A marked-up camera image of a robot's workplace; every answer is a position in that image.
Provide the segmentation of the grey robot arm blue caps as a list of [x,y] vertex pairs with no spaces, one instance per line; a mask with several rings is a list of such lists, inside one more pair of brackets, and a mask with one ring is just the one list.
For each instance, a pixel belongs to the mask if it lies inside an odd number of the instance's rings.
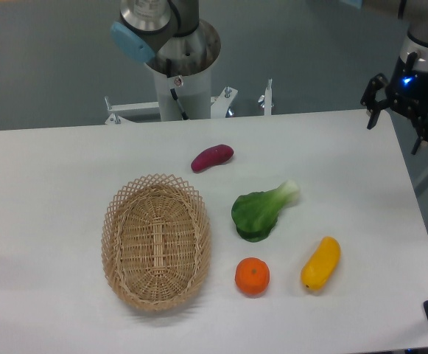
[[[428,1],[354,1],[409,24],[391,78],[371,78],[361,99],[368,127],[390,109],[411,121],[418,142],[428,142]],[[197,1],[123,1],[110,29],[113,42],[155,78],[164,121],[208,119],[210,68],[220,53],[215,28],[199,17]]]

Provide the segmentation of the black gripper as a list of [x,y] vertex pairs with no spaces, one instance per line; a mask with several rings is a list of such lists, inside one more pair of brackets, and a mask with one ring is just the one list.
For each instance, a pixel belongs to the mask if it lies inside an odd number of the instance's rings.
[[[382,73],[377,74],[369,80],[360,100],[368,112],[368,130],[376,126],[386,108],[411,121],[417,133],[412,155],[428,142],[428,70],[418,68],[419,59],[419,52],[407,54],[404,60],[399,58],[390,82]],[[385,98],[377,100],[381,90],[385,90]]]

